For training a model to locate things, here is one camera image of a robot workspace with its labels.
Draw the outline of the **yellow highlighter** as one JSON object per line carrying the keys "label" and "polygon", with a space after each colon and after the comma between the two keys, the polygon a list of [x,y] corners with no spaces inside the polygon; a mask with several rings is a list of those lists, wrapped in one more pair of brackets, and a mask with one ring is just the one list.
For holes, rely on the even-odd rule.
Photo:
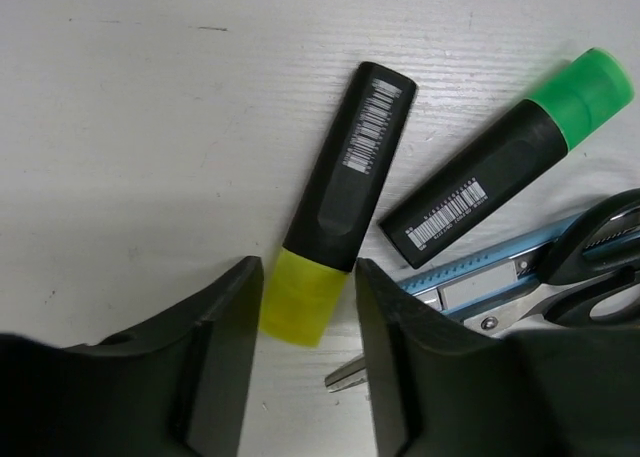
{"label": "yellow highlighter", "polygon": [[284,238],[262,300],[259,328],[315,347],[370,225],[417,92],[380,64],[358,65]]}

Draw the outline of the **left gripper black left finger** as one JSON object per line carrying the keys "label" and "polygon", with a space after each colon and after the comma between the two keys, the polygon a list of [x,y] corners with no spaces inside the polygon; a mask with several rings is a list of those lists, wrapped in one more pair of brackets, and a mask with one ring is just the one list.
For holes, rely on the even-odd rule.
{"label": "left gripper black left finger", "polygon": [[234,456],[264,282],[247,256],[95,345],[1,337],[5,456]]}

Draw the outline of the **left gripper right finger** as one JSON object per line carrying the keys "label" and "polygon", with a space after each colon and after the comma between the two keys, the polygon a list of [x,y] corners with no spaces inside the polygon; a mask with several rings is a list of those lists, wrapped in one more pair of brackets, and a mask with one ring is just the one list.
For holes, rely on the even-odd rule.
{"label": "left gripper right finger", "polygon": [[639,333],[478,334],[372,260],[356,301],[381,456],[635,456]]}

